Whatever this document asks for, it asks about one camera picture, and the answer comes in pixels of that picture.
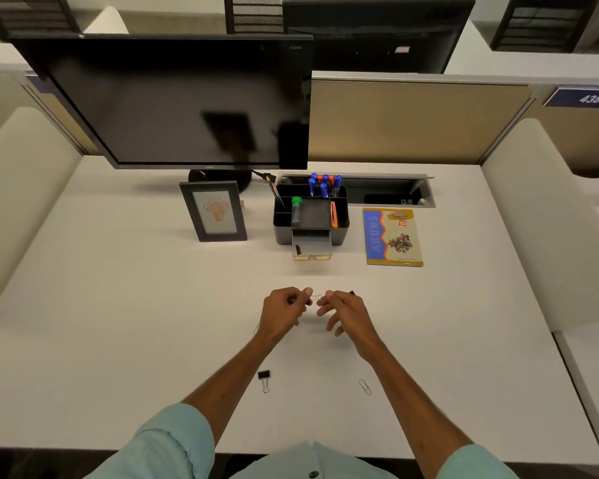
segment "black picture frame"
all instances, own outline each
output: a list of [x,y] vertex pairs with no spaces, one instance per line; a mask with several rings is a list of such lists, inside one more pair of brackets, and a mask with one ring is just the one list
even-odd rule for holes
[[248,239],[236,181],[185,181],[180,190],[200,242]]

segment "left hand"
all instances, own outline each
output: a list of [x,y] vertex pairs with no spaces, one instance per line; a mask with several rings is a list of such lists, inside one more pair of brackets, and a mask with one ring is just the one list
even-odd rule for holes
[[291,328],[299,324],[298,319],[311,305],[310,296],[313,290],[307,287],[299,290],[296,287],[275,289],[264,299],[260,325],[256,335],[273,344],[279,343]]

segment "forearm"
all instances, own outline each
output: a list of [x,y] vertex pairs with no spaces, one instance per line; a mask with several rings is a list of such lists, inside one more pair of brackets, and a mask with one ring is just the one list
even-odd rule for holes
[[182,400],[206,417],[216,445],[248,384],[273,346],[267,339],[256,335],[231,361]]
[[426,479],[435,479],[453,452],[472,441],[435,406],[390,351],[377,346],[375,370]]

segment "blue marker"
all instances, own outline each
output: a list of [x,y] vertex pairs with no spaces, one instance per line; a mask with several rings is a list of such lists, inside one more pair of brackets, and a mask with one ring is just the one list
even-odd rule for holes
[[333,189],[333,196],[334,197],[339,196],[340,186],[342,186],[342,175],[337,175],[335,177],[335,188]]

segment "black monitor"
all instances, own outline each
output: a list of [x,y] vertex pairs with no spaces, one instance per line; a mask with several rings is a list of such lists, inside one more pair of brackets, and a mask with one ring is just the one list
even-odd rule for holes
[[310,36],[12,43],[115,168],[306,169]]
[[475,0],[284,0],[284,33],[315,39],[313,70],[442,74]]

